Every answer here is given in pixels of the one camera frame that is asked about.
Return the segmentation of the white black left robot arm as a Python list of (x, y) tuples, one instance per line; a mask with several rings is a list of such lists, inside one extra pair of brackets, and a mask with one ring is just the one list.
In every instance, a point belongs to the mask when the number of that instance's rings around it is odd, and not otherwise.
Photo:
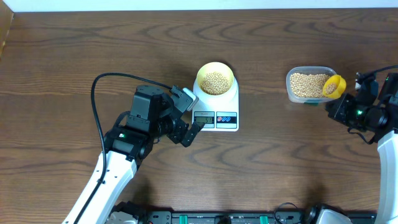
[(65, 223), (105, 223), (119, 195), (151, 152), (155, 140), (167, 136), (188, 147), (204, 127), (189, 125), (182, 115), (198, 97), (188, 88), (173, 86), (169, 93), (150, 85), (136, 88), (132, 108), (119, 116), (103, 138), (104, 151)]

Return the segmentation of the yellow measuring scoop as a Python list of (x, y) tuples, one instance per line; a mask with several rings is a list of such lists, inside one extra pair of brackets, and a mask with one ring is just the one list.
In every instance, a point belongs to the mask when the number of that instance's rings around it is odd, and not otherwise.
[(323, 86), (323, 95), (327, 98), (338, 99), (346, 90), (346, 80), (340, 75), (331, 76)]

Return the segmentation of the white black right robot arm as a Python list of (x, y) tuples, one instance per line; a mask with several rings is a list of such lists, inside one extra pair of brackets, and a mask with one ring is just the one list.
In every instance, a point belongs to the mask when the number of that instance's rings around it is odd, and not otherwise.
[(389, 73), (381, 89), (376, 72), (359, 73), (356, 95), (343, 94), (326, 104), (328, 117), (347, 126), (350, 134), (374, 136), (381, 162), (381, 186), (376, 223), (397, 223), (397, 74)]

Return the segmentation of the yellow plastic bowl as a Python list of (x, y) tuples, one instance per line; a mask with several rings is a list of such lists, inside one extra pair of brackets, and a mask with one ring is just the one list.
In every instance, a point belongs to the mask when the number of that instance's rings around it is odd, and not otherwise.
[(197, 85), (208, 95), (222, 95), (232, 89), (234, 84), (232, 69), (221, 62), (210, 62), (197, 73)]

